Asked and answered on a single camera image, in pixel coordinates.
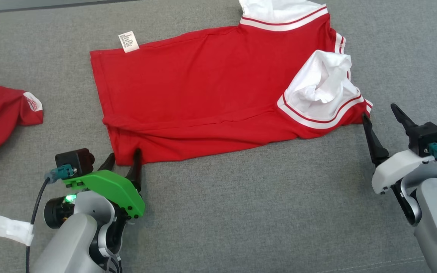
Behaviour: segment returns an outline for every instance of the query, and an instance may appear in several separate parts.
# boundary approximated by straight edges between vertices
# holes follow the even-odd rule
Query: white care label
[[[136,37],[134,37],[134,33],[132,31],[119,35],[119,40],[121,41],[121,45],[123,45],[124,52],[126,53],[139,49]]]

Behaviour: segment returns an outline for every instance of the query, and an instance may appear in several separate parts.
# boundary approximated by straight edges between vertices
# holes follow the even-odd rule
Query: green indicator light
[[[70,202],[74,201],[76,197],[77,197],[76,194],[67,195],[67,196],[65,197],[65,201],[70,203]]]

